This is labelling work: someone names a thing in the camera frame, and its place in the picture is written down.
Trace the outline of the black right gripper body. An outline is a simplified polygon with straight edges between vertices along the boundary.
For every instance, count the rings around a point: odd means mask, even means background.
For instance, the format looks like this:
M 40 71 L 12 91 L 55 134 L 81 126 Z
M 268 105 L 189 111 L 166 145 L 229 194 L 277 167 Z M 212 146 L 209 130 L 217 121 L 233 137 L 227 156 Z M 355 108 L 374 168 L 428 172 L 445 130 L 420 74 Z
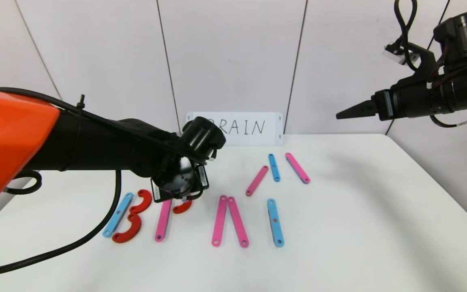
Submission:
M 374 102 L 381 121 L 443 114 L 441 91 L 426 88 L 426 81 L 414 82 L 410 78 L 376 92 Z

